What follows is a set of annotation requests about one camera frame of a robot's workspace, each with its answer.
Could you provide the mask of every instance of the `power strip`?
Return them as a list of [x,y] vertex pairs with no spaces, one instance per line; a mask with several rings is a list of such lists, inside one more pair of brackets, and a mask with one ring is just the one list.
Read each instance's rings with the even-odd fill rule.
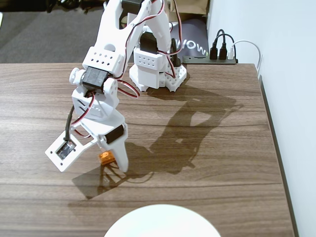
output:
[[199,57],[194,57],[194,56],[183,56],[182,57],[182,62],[184,64],[226,64],[226,65],[233,65],[236,64],[236,59],[235,57],[232,60],[220,60],[220,59],[216,59],[216,60],[212,60],[209,59],[209,57],[206,56],[199,56]]

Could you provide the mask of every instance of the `box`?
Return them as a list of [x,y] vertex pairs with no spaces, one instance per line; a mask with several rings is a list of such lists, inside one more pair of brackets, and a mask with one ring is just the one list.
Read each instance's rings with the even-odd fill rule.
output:
[[[165,10],[165,12],[166,12],[166,14],[168,16],[169,22],[177,22],[178,21],[177,14],[176,14],[175,11],[171,12],[170,11],[170,7],[171,7],[170,4],[166,4],[165,7],[164,7],[164,10]],[[189,19],[196,18],[195,14],[191,14],[191,13],[180,13],[179,12],[179,15],[180,15],[181,21],[186,21],[186,20],[189,20]]]
[[[179,13],[207,14],[209,0],[176,0]],[[173,0],[170,1],[170,11],[175,12]]]

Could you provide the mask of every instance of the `mounting hole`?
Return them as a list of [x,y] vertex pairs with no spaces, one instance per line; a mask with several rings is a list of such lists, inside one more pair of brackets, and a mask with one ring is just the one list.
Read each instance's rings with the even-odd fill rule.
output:
[[108,51],[112,51],[112,52],[115,52],[115,46],[113,44],[107,44],[105,47],[104,47],[105,50],[108,50]]

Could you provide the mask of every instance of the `red wire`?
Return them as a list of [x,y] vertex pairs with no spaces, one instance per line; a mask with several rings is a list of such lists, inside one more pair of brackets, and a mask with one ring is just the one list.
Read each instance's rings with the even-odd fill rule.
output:
[[139,92],[138,92],[131,84],[129,84],[129,83],[123,81],[123,80],[119,80],[119,79],[118,79],[118,82],[120,82],[121,84],[123,84],[123,85],[127,86],[128,88],[130,88],[132,91],[134,91],[134,93],[135,93],[136,95],[133,95],[133,94],[131,94],[131,93],[128,93],[127,91],[122,90],[121,88],[118,88],[118,91],[120,91],[120,92],[122,92],[123,94],[128,95],[128,96],[130,96],[130,97],[133,97],[133,98],[136,98],[136,99],[139,98],[139,96],[140,96]]
[[90,109],[92,108],[94,100],[95,100],[95,95],[92,93],[92,99],[91,99],[91,102],[89,104],[88,109],[76,121],[71,123],[71,126],[76,125],[78,122],[80,122],[87,115],[87,113],[89,113]]
[[82,135],[80,132],[78,132],[77,130],[75,130],[75,132],[76,132],[78,135],[80,135],[81,137],[84,137],[84,138],[89,138],[89,137],[91,137],[90,134],[87,135],[87,136],[84,136],[84,135]]
[[175,78],[176,78],[176,72],[175,72],[175,70],[174,70],[174,66],[173,66],[173,64],[172,64],[171,59],[169,58],[169,56],[167,56],[167,59],[168,59],[168,62],[169,62],[169,64],[170,64],[170,67],[171,67],[171,70],[172,70],[172,74],[173,74],[173,75],[171,75],[171,74],[169,74],[169,73],[166,73],[166,72],[165,72],[165,73],[175,79]]
[[156,16],[159,16],[159,15],[162,13],[163,9],[164,9],[164,0],[162,0],[161,8],[160,8],[159,12],[158,12],[156,15],[147,16],[147,17],[145,17],[141,22],[139,22],[139,23],[137,23],[135,26],[133,26],[133,28],[132,28],[131,32],[129,33],[129,35],[128,35],[128,37],[127,37],[127,40],[126,40],[126,42],[125,42],[125,62],[124,62],[124,66],[123,66],[123,72],[122,72],[122,74],[121,74],[119,77],[114,78],[114,79],[121,79],[121,78],[123,77],[123,75],[124,75],[124,69],[125,69],[125,66],[126,66],[126,63],[127,63],[127,42],[128,42],[128,40],[129,40],[130,36],[132,35],[132,33],[134,32],[135,27],[136,27],[136,26],[139,26],[139,25],[142,24],[144,21],[147,21],[147,20],[153,19],[153,18],[156,17]]
[[174,9],[175,9],[176,14],[177,14],[178,24],[179,24],[180,48],[177,51],[173,52],[173,53],[168,53],[168,52],[163,52],[161,50],[158,50],[158,53],[161,53],[163,55],[174,55],[174,54],[179,53],[182,50],[182,23],[181,23],[181,18],[180,18],[179,12],[178,12],[177,3],[176,3],[175,0],[173,0],[173,3],[174,3]]
[[122,92],[122,93],[125,94],[125,95],[128,95],[128,96],[133,97],[133,98],[139,98],[139,96],[140,96],[139,92],[138,92],[131,84],[129,84],[129,83],[125,82],[125,81],[120,80],[120,79],[122,79],[122,77],[123,77],[123,75],[124,75],[124,70],[125,70],[125,66],[126,66],[126,63],[127,63],[127,57],[126,57],[126,55],[127,55],[127,43],[128,43],[128,41],[129,41],[129,38],[131,37],[132,33],[134,32],[134,29],[135,29],[136,26],[139,26],[139,25],[142,24],[144,21],[147,21],[147,20],[150,20],[150,19],[155,18],[156,16],[160,15],[163,10],[164,10],[164,0],[162,0],[162,5],[161,5],[161,8],[160,8],[159,12],[158,12],[156,15],[152,15],[152,16],[147,16],[147,17],[145,17],[142,21],[140,21],[140,22],[137,23],[135,26],[133,26],[131,32],[129,33],[129,35],[128,35],[128,37],[127,37],[127,40],[126,40],[126,43],[125,43],[125,61],[124,61],[124,66],[123,66],[123,72],[122,72],[122,74],[121,74],[119,77],[114,78],[114,79],[119,80],[121,84],[123,84],[123,85],[129,87],[129,88],[130,88],[132,91],[134,91],[134,93],[136,94],[136,95],[133,95],[133,94],[128,93],[128,92],[125,91],[125,90],[122,90],[122,89],[118,88],[118,91]]
[[172,30],[173,30],[173,24],[171,23],[170,33],[172,32]]

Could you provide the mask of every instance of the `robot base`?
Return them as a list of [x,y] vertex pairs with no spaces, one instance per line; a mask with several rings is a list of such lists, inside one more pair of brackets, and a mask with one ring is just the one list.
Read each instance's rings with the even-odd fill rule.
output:
[[[159,74],[159,87],[167,87],[170,91],[176,91],[181,83],[187,78],[187,69],[181,65],[180,67],[174,68],[176,73],[176,78],[172,78],[171,76],[160,73]],[[172,70],[170,65],[168,65],[167,72],[172,74]],[[129,77],[136,84],[136,86],[140,89],[140,91],[146,91],[148,86],[142,85],[138,83],[138,66],[133,65],[129,70]]]

